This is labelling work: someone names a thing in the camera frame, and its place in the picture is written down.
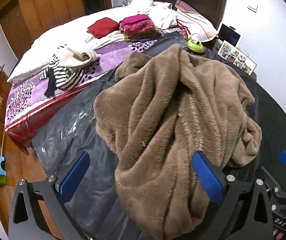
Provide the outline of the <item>person's hand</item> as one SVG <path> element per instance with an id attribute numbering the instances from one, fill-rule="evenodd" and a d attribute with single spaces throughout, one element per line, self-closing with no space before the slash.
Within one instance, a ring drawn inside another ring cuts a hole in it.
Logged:
<path id="1" fill-rule="evenodd" d="M 273 240 L 281 240 L 284 236 L 284 233 L 279 229 L 275 228 L 273 231 Z"/>

